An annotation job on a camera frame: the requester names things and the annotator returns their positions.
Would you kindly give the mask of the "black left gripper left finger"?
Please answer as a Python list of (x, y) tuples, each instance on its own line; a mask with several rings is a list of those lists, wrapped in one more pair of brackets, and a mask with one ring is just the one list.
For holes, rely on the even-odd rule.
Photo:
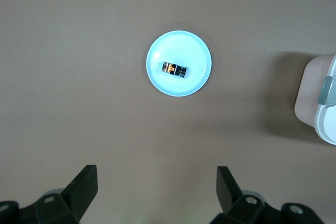
[(1, 223), (80, 223), (98, 192), (96, 165), (87, 165), (64, 189), (46, 192), (31, 205), (1, 202)]

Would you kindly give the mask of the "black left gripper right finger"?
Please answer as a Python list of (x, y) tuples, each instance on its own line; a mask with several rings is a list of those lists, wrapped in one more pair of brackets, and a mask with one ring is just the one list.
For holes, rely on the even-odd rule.
[(322, 223), (306, 205), (290, 202), (278, 210), (260, 194), (242, 191), (226, 166), (217, 168), (216, 194), (222, 212), (212, 223)]

